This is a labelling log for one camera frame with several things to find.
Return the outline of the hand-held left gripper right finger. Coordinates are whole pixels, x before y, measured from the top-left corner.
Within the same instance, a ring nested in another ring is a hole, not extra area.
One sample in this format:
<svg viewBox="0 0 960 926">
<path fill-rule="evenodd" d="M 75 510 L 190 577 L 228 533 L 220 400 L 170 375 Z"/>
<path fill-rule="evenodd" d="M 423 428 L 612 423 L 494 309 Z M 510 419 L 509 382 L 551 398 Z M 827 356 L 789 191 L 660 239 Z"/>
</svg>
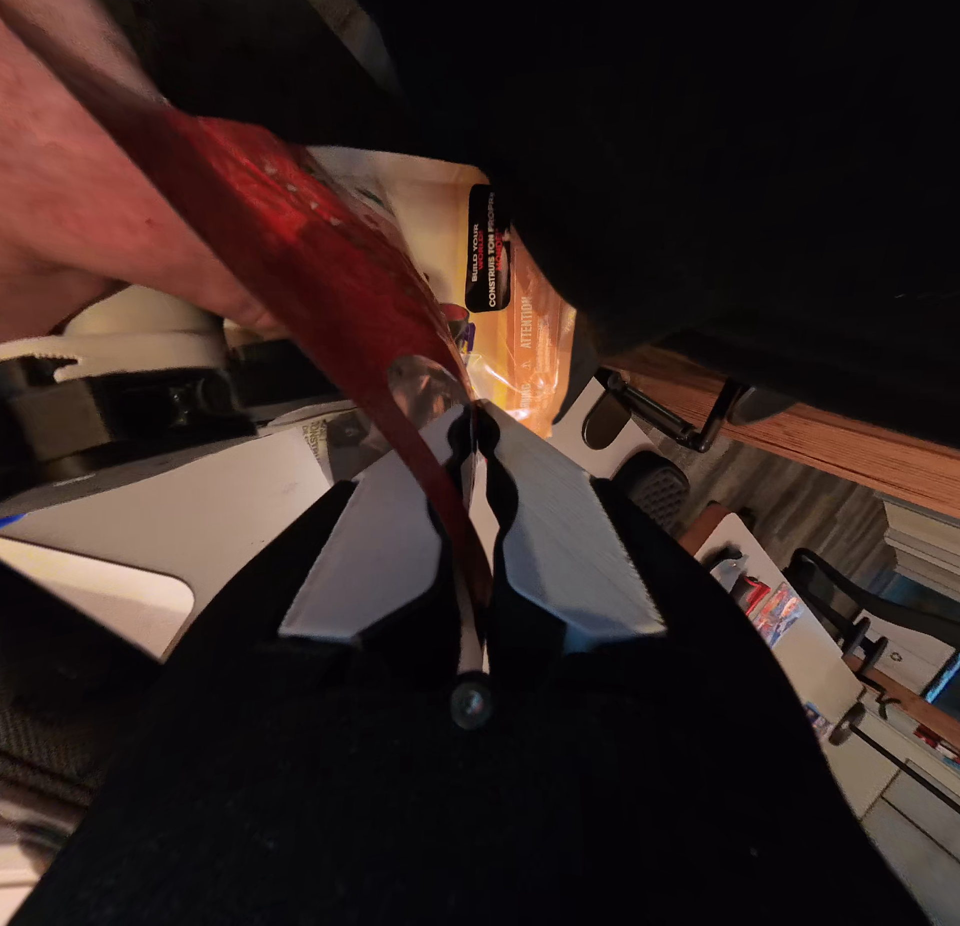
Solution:
<svg viewBox="0 0 960 926">
<path fill-rule="evenodd" d="M 480 453 L 496 523 L 484 620 L 495 682 L 541 682 L 567 656 L 666 636 L 594 476 L 488 401 Z"/>
</svg>

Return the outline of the printed toy set bag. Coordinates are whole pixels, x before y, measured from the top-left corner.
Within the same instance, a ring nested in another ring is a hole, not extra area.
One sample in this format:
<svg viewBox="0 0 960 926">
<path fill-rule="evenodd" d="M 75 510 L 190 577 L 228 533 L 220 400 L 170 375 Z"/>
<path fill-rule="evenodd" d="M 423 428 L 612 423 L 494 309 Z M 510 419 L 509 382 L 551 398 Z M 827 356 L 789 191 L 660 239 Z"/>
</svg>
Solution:
<svg viewBox="0 0 960 926">
<path fill-rule="evenodd" d="M 480 404 L 547 436 L 573 309 L 472 167 L 324 148 L 147 104 L 103 127 L 243 287 L 396 450 L 462 568 L 473 619 L 494 579 L 469 518 Z"/>
</svg>

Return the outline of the black office chair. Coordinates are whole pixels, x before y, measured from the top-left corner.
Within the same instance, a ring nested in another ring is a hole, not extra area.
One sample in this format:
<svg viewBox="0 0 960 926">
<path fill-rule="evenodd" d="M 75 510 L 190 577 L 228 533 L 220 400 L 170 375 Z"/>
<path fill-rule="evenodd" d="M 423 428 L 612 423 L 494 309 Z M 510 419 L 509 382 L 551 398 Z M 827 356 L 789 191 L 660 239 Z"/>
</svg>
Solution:
<svg viewBox="0 0 960 926">
<path fill-rule="evenodd" d="M 860 613 L 867 613 L 874 620 L 892 624 L 907 632 L 918 632 L 930 636 L 953 651 L 959 647 L 959 623 L 957 619 L 942 617 L 924 609 L 909 608 L 884 599 L 855 584 L 841 574 L 818 554 L 807 548 L 794 551 L 784 570 L 786 581 L 798 593 L 804 603 L 817 617 L 834 627 L 839 635 L 843 656 L 850 656 L 859 649 L 868 662 L 876 662 L 882 656 L 882 647 L 889 645 L 886 636 L 870 640 L 870 618 L 853 620 L 842 616 L 824 598 L 816 593 L 814 586 L 817 578 L 822 577 L 833 588 L 840 591 Z"/>
</svg>

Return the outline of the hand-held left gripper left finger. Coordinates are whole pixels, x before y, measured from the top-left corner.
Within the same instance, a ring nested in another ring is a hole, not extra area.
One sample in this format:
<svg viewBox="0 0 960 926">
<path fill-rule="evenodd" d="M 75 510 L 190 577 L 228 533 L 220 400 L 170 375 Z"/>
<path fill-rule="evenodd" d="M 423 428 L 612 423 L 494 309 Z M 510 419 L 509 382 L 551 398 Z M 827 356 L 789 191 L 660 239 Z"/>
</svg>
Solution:
<svg viewBox="0 0 960 926">
<path fill-rule="evenodd" d="M 283 639 L 359 648 L 385 636 L 408 658 L 452 638 L 456 676 L 470 669 L 470 595 L 424 489 L 393 450 L 354 490 L 279 625 Z"/>
</svg>

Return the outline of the black metal frame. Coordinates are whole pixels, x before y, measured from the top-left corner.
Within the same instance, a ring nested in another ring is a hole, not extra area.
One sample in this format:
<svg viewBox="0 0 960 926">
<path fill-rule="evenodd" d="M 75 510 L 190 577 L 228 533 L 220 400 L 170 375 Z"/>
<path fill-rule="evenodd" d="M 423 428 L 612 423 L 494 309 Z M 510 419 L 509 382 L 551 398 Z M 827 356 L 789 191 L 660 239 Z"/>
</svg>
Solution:
<svg viewBox="0 0 960 926">
<path fill-rule="evenodd" d="M 725 426 L 755 425 L 798 405 L 798 400 L 788 395 L 727 378 L 698 428 L 632 386 L 617 371 L 598 368 L 594 377 L 633 417 L 650 423 L 678 446 L 699 454 L 711 450 Z"/>
</svg>

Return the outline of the person's right hand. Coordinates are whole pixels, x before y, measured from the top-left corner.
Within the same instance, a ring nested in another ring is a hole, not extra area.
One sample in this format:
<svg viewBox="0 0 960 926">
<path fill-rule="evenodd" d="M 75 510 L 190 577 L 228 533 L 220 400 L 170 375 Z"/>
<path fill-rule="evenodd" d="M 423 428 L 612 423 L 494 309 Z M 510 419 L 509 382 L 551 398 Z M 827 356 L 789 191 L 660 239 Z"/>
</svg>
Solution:
<svg viewBox="0 0 960 926">
<path fill-rule="evenodd" d="M 1 339 L 143 285 L 262 337 L 283 326 L 76 97 L 165 102 L 100 0 L 2 0 Z"/>
</svg>

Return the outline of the black foot pedal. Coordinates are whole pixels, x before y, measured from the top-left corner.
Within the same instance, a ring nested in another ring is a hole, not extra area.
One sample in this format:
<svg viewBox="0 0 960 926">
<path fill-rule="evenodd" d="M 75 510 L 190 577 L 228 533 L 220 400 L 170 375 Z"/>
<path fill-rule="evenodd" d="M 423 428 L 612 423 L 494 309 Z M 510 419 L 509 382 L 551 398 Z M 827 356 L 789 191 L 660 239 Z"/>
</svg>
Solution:
<svg viewBox="0 0 960 926">
<path fill-rule="evenodd" d="M 654 524 L 674 531 L 690 497 L 690 482 L 676 464 L 644 450 L 630 456 L 611 480 Z"/>
</svg>

